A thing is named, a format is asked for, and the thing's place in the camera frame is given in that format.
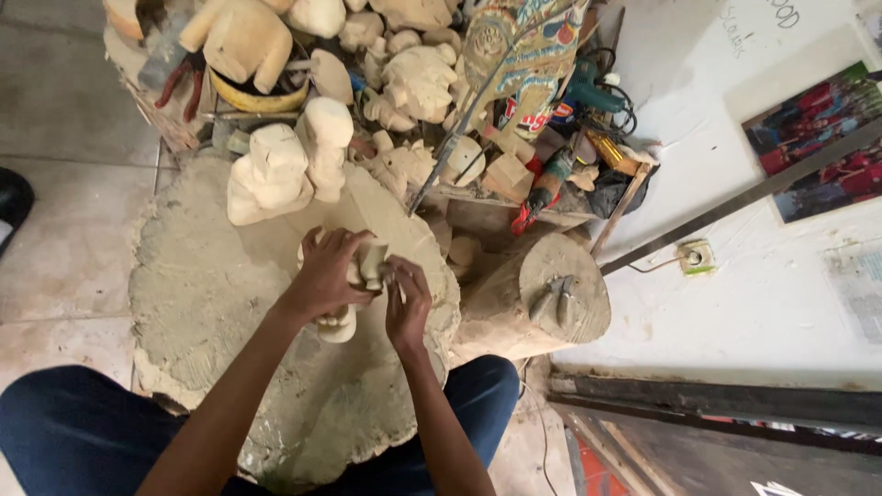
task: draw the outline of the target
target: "metal ruler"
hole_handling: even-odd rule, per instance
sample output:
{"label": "metal ruler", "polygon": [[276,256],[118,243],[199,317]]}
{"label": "metal ruler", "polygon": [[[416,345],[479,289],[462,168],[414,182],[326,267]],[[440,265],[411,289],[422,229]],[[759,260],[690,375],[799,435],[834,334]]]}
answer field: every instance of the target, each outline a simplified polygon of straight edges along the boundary
{"label": "metal ruler", "polygon": [[882,138],[882,119],[865,125],[857,131],[850,133],[845,138],[839,139],[828,147],[823,148],[820,152],[811,157],[789,167],[780,174],[769,177],[762,183],[736,195],[732,199],[724,201],[717,207],[711,208],[707,212],[684,223],[680,227],[674,228],[649,243],[640,246],[640,248],[611,261],[601,267],[601,274],[612,274],[622,267],[626,267],[644,257],[652,255],[665,246],[673,244],[676,241],[689,236],[693,232],[705,228],[714,222],[719,221],[723,217],[747,207],[759,199],[787,188],[795,181],[802,179],[813,172],[818,172],[827,165],[841,160],[846,155],[871,145],[880,138]]}

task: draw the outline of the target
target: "power outlet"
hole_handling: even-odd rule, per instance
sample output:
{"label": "power outlet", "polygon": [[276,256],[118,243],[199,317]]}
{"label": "power outlet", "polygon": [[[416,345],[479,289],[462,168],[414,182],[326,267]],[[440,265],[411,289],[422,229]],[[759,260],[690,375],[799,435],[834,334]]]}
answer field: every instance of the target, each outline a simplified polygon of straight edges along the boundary
{"label": "power outlet", "polygon": [[676,249],[683,275],[711,274],[716,270],[714,252],[707,240],[681,244]]}

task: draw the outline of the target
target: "black shoe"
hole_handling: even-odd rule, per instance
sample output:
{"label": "black shoe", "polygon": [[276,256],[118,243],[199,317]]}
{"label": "black shoe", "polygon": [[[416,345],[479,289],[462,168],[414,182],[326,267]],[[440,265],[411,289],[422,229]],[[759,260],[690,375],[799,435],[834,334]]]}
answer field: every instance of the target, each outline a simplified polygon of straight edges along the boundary
{"label": "black shoe", "polygon": [[34,190],[27,180],[0,167],[0,221],[12,226],[12,232],[0,244],[0,257],[3,257],[12,236],[19,232],[33,206]]}

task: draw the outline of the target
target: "hand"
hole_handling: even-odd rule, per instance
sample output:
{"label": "hand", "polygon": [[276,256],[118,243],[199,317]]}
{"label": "hand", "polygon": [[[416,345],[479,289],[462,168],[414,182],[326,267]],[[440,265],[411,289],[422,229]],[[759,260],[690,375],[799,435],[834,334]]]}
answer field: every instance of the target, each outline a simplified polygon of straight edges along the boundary
{"label": "hand", "polygon": [[[422,347],[432,295],[420,266],[395,255],[390,255],[386,262],[392,268],[386,334],[400,356],[402,352]],[[407,302],[401,300],[402,292]]]}
{"label": "hand", "polygon": [[317,243],[316,235],[321,230],[316,227],[306,233],[303,268],[275,305],[282,313],[297,314],[307,322],[344,304],[370,304],[378,295],[353,288],[346,281],[346,269],[355,250],[362,241],[374,237],[373,233],[336,229]]}

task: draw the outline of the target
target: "tree stump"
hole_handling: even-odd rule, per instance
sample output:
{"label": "tree stump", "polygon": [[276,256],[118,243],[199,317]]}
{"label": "tree stump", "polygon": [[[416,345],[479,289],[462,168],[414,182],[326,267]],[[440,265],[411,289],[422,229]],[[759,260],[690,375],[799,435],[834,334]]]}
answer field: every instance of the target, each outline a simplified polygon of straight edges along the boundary
{"label": "tree stump", "polygon": [[[573,275],[572,324],[557,324],[556,297],[531,322],[530,306],[546,293],[546,283],[567,275]],[[563,234],[541,238],[462,293],[462,323],[451,349],[454,366],[486,354],[515,360],[591,342],[612,318],[600,269]]]}

